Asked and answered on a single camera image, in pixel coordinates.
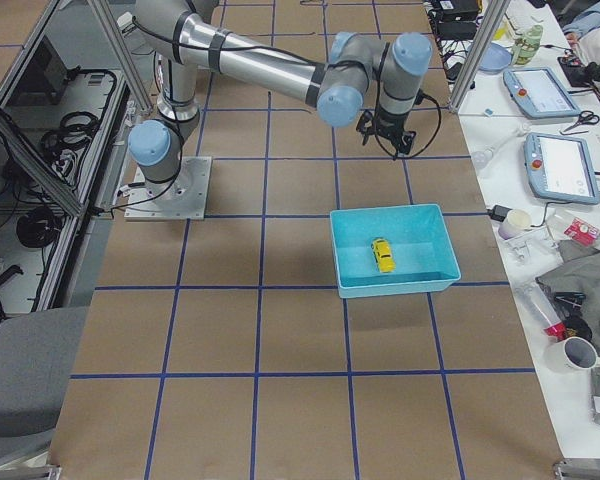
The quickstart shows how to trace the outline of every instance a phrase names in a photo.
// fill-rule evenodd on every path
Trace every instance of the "electronic device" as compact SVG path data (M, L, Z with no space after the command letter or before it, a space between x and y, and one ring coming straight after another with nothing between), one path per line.
M587 205L600 203L585 140L530 133L524 157L529 185L537 197Z
M449 80L450 82L455 82L456 78L458 78L458 75L460 74L462 65L463 64L460 62L454 63L453 66L445 72L445 74L447 76L447 80Z
M27 64L9 105L57 105L67 87L67 67L47 37Z
M506 69L505 86L520 110L529 118L576 117L580 107L548 68Z
M591 81L586 78L584 65L573 53L558 57L558 65L560 65L564 76L567 77L567 81L572 87L585 88L591 86Z
M476 0L431 0L431 6L438 22L474 21L480 12Z
M478 28L474 22L437 22L435 31L440 40L473 40Z

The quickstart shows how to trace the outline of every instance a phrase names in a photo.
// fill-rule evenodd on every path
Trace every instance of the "scissors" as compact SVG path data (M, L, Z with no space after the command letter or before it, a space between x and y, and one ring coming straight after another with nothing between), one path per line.
M591 110L583 110L580 112L580 115L578 115L578 120L576 120L576 123L560 131L560 133L564 135L564 132L568 132L569 130L579 127L580 125L595 125L599 121L600 117Z

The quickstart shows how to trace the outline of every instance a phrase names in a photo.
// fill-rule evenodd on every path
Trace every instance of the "black box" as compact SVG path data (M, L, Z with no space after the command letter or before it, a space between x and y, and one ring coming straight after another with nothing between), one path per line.
M47 37L43 37L8 105L57 105L67 87L67 67Z
M477 31L473 22L439 22L436 34L440 40L473 40Z
M480 9L476 0L431 0L438 22L475 20Z

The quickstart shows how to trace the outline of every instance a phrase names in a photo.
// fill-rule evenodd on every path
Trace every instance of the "white cup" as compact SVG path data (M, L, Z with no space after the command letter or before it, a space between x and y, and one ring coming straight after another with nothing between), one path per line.
M544 351L544 361L556 373L572 373L600 366L595 347L580 337L569 337L550 345Z
M509 210L498 228L498 235L503 239L517 237L531 227L531 217L524 210Z

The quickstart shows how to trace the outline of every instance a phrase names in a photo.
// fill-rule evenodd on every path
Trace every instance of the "teal plastic bin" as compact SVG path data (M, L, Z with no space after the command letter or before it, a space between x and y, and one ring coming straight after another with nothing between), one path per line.
M330 217L341 298L437 292L460 280L438 205L334 210ZM393 272L378 270L371 249L376 238L390 243Z

